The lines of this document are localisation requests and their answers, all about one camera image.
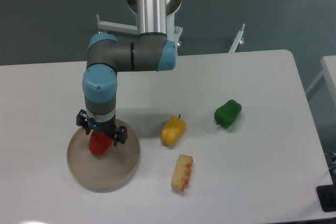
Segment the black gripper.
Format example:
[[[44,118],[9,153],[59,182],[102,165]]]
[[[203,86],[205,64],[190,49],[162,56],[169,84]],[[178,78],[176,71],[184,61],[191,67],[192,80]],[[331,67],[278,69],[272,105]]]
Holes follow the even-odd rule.
[[[125,144],[128,138],[128,129],[126,126],[116,126],[116,117],[113,116],[105,122],[98,122],[93,117],[88,117],[85,110],[81,109],[76,116],[76,125],[82,127],[87,135],[91,131],[104,133],[109,138],[113,138],[113,145]]]

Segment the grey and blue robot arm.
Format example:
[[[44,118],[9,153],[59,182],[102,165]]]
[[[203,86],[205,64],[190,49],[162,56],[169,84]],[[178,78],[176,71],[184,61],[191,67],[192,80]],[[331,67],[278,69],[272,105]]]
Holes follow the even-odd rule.
[[[127,128],[115,123],[118,72],[167,71],[176,65],[175,42],[167,36],[166,0],[136,0],[136,11],[137,40],[122,44],[109,33],[93,35],[82,77],[86,109],[80,110],[76,124],[86,134],[102,132],[114,145],[128,138]]]

